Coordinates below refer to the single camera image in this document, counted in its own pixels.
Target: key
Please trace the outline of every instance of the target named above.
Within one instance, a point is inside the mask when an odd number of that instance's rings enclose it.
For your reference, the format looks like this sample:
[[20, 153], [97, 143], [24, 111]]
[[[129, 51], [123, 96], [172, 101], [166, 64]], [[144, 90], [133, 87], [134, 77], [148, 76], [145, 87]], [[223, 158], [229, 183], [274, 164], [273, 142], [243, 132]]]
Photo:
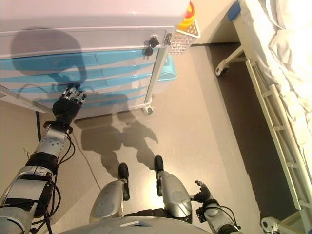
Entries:
[[151, 46], [147, 47], [144, 51], [144, 55], [146, 56], [147, 60], [149, 58], [149, 56], [151, 56], [153, 54], [153, 48]]

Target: bed rail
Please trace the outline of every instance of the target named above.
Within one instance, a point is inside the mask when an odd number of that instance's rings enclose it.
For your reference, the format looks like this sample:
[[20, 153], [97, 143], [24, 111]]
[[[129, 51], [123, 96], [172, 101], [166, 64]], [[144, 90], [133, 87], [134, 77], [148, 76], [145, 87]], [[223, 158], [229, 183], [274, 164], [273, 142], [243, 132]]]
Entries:
[[[296, 144], [283, 102], [274, 84], [268, 86], [256, 62], [246, 61], [254, 89], [271, 132], [277, 153], [286, 176], [295, 207], [299, 210], [305, 233], [312, 229], [312, 183], [309, 169]], [[294, 233], [289, 223], [297, 215], [276, 222], [278, 230]]]

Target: robotic arm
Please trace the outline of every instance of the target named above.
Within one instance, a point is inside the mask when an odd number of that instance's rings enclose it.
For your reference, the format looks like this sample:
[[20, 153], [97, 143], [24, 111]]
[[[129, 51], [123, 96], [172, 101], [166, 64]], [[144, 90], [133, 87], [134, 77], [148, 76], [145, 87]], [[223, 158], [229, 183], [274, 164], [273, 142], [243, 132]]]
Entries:
[[79, 85], [69, 85], [53, 105], [56, 120], [44, 124], [46, 130], [35, 152], [2, 195], [1, 233], [27, 234], [35, 217], [44, 216], [49, 222], [46, 211], [55, 190], [52, 178], [58, 172], [59, 156], [73, 130], [70, 124], [86, 98], [78, 88]]

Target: black joint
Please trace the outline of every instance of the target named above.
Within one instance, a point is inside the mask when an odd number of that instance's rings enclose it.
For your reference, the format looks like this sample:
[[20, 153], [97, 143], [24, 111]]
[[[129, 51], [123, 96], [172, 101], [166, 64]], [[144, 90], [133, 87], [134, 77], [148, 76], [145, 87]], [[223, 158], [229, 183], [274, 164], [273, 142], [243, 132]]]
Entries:
[[25, 166], [39, 166], [49, 169], [54, 175], [57, 172], [58, 159], [45, 152], [34, 153], [30, 156]]
[[219, 229], [218, 234], [231, 234], [234, 232], [237, 232], [237, 229], [231, 224], [226, 224]]
[[199, 221], [201, 223], [206, 222], [206, 218], [205, 218], [205, 215], [204, 215], [204, 209], [202, 207], [199, 207], [196, 210], [196, 214], [197, 214], [197, 217], [198, 217], [198, 219], [199, 219]]
[[[52, 191], [54, 186], [52, 183], [48, 182], [45, 184], [41, 196], [39, 198], [39, 201], [41, 201], [42, 205], [45, 207], [45, 210], [48, 209], [49, 201], [51, 199]], [[43, 216], [44, 209], [42, 206], [37, 206], [34, 217], [40, 218]]]
[[209, 200], [207, 200], [207, 201], [205, 201], [205, 202], [203, 203], [203, 208], [205, 209], [208, 205], [211, 205], [211, 204], [216, 204], [216, 205], [220, 206], [220, 205], [219, 205], [219, 202], [218, 202], [217, 200], [215, 200], [215, 199], [209, 199]]
[[73, 128], [69, 126], [69, 124], [60, 122], [60, 121], [46, 121], [43, 124], [43, 127], [46, 128], [47, 126], [52, 125], [55, 129], [66, 133], [68, 131], [68, 134], [71, 134], [73, 132]]

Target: bed frame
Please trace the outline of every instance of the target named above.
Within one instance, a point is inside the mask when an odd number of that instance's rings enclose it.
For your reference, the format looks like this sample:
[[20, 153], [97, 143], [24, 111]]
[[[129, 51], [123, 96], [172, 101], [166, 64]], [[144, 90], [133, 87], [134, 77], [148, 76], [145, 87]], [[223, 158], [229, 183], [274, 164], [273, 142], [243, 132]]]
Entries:
[[[281, 221], [273, 217], [265, 217], [261, 220], [262, 228], [270, 233], [312, 234], [312, 182], [309, 171], [295, 141], [276, 86], [274, 84], [267, 85], [264, 75], [258, 68], [251, 39], [248, 37], [241, 15], [238, 14], [232, 21], [241, 46], [217, 66], [215, 73], [217, 76], [221, 76], [229, 69], [230, 63], [246, 61], [255, 92], [278, 152], [294, 206], [298, 210]], [[246, 58], [239, 57], [243, 52]]]

